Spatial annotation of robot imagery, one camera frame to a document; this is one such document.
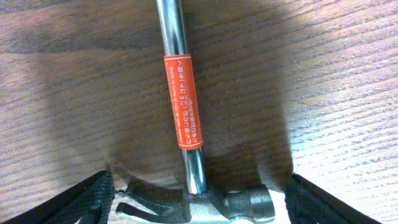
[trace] hammer handle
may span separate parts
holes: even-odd
[[[177,141],[182,153],[187,190],[190,194],[206,192],[201,129],[188,54],[181,0],[157,0],[165,50],[165,66],[172,101]]]

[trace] warning label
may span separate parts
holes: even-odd
[[[164,62],[172,100],[175,130],[181,149],[203,145],[191,55],[165,56]]]

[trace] wooden table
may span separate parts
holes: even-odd
[[[278,192],[294,170],[397,223],[397,2],[183,6],[215,183]],[[155,1],[10,0],[0,13],[0,222],[103,169],[118,189],[132,175],[183,185]]]

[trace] orange label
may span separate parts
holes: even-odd
[[[181,149],[203,145],[191,55],[165,56],[167,81],[172,100],[175,130]]]

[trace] wood grain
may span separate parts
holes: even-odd
[[[0,222],[106,168],[181,187],[155,2],[0,2]],[[396,1],[183,6],[215,184],[293,170],[397,223]]]

